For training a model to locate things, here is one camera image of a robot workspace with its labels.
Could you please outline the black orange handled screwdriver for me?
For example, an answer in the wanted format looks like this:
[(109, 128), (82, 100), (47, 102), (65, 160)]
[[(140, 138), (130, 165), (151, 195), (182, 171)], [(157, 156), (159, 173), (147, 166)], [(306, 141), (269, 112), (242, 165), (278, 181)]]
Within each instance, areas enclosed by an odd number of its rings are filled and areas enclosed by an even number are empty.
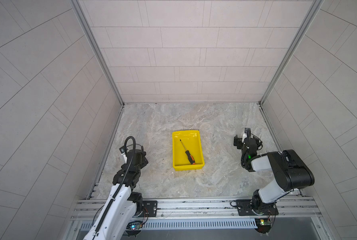
[(184, 145), (184, 143), (183, 143), (183, 141), (182, 141), (181, 139), (180, 139), (180, 143), (182, 144), (183, 148), (185, 149), (185, 153), (186, 153), (186, 155), (187, 155), (187, 158), (188, 158), (190, 164), (191, 164), (191, 165), (195, 165), (196, 162), (195, 162), (195, 160), (194, 160), (194, 157), (191, 155), (190, 151), (187, 150), (187, 148), (185, 147), (185, 145)]

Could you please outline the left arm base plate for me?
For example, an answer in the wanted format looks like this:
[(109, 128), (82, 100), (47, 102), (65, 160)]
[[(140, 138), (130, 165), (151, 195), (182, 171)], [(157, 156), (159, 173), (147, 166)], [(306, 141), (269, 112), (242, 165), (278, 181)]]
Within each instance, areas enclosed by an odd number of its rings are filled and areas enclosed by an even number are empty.
[(142, 206), (140, 208), (140, 212), (137, 212), (135, 217), (136, 218), (141, 218), (141, 217), (156, 217), (157, 214), (157, 204), (158, 201), (142, 201)]

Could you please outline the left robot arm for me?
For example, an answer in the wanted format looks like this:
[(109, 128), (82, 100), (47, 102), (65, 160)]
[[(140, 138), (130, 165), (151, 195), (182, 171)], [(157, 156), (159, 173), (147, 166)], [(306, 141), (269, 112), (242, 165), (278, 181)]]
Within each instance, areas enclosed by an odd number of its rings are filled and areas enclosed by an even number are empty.
[(113, 186), (98, 218), (85, 235), (85, 240), (119, 240), (133, 216), (142, 211), (142, 194), (133, 192), (140, 170), (148, 161), (140, 149), (124, 153), (126, 163), (113, 177)]

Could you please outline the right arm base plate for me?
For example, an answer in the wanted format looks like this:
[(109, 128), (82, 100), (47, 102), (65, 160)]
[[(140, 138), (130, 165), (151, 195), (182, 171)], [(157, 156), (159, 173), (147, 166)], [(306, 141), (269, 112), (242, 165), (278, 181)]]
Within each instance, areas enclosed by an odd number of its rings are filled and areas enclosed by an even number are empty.
[(235, 200), (231, 206), (236, 208), (239, 216), (277, 216), (279, 211), (275, 203), (264, 204), (261, 201)]

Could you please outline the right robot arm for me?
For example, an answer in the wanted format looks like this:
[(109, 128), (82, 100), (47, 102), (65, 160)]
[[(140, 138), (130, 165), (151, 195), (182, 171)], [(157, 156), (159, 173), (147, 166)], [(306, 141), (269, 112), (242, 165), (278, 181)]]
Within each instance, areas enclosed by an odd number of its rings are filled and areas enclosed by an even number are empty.
[(274, 179), (265, 187), (255, 190), (252, 200), (242, 205), (240, 210), (251, 210), (255, 215), (276, 215), (276, 201), (294, 190), (312, 186), (315, 178), (312, 171), (294, 150), (258, 154), (263, 142), (246, 129), (242, 138), (234, 136), (234, 146), (242, 151), (241, 166), (248, 172), (271, 170)]

